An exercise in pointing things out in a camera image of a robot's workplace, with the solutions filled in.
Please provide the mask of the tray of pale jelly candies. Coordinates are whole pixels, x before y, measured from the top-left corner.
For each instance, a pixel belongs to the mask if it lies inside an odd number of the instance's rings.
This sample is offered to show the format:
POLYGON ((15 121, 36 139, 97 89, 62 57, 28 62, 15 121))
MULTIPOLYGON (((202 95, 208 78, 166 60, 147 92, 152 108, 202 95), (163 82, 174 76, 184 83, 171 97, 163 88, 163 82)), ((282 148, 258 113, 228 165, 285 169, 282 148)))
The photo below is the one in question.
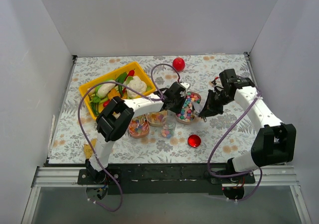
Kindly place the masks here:
POLYGON ((163 119, 167 116, 167 111, 151 112, 147 114, 147 121, 150 126, 162 127, 163 119))

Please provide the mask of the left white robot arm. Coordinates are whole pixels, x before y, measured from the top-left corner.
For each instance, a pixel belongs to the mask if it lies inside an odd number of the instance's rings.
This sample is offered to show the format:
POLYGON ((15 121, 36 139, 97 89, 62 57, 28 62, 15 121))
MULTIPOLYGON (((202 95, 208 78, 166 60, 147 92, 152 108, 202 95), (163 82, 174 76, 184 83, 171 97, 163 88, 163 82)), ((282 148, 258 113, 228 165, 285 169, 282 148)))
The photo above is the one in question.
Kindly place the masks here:
POLYGON ((96 118, 97 141, 92 156, 85 162, 90 180, 95 184, 105 181, 107 174, 104 168, 109 164, 114 143, 126 133, 133 118, 163 110, 180 112, 189 87, 188 83, 174 82, 170 88, 161 89, 164 91, 162 98, 159 92, 132 100, 113 98, 96 118))

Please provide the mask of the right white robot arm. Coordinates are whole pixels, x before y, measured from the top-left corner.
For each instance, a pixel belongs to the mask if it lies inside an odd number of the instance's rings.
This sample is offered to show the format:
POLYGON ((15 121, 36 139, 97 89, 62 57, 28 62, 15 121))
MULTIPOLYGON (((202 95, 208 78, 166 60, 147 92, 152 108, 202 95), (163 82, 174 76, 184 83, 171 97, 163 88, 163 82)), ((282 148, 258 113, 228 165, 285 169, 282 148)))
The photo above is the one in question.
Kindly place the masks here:
POLYGON ((225 171, 216 173, 208 167, 213 177, 226 178, 231 183, 239 182, 244 175, 258 168, 291 162, 294 156, 296 128, 277 118, 264 103, 261 91, 250 78, 236 75, 234 69, 219 74, 222 88, 208 91, 204 106, 194 104, 197 117, 206 119, 223 114, 223 107, 232 101, 239 104, 257 132, 251 150, 241 156, 231 158, 225 171))

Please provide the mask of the clear glass jar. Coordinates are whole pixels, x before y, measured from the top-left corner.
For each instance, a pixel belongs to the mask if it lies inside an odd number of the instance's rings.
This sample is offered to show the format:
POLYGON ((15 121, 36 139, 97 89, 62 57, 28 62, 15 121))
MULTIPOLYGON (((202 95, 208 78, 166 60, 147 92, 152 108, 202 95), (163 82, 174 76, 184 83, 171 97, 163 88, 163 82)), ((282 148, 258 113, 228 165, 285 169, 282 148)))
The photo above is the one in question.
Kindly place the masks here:
POLYGON ((161 135, 164 138, 172 138, 174 136, 176 123, 171 117, 164 117, 162 120, 161 135))

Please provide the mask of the metal scoop spoon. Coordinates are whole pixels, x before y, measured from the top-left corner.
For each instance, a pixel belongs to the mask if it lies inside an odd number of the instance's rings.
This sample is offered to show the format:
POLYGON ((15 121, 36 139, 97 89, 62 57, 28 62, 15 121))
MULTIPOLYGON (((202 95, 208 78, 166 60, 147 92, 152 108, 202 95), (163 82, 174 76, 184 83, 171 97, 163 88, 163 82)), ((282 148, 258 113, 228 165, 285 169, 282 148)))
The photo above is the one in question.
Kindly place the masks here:
POLYGON ((198 104, 196 102, 192 102, 192 112, 193 112, 194 116, 201 118, 204 122, 207 122, 207 119, 205 117, 199 116, 202 109, 203 109, 203 107, 200 104, 198 104))

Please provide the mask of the tray of star candies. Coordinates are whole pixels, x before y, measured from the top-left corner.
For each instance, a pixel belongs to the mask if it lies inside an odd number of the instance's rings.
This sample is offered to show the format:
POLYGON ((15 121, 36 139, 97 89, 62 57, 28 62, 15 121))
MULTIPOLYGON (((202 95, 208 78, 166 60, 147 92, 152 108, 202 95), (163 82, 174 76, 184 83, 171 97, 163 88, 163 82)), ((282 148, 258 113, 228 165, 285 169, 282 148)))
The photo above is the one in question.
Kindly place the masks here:
POLYGON ((192 110, 193 103, 199 104, 200 102, 201 96, 198 93, 188 91, 180 113, 175 116, 176 120, 183 124, 191 124, 195 120, 195 115, 192 110))

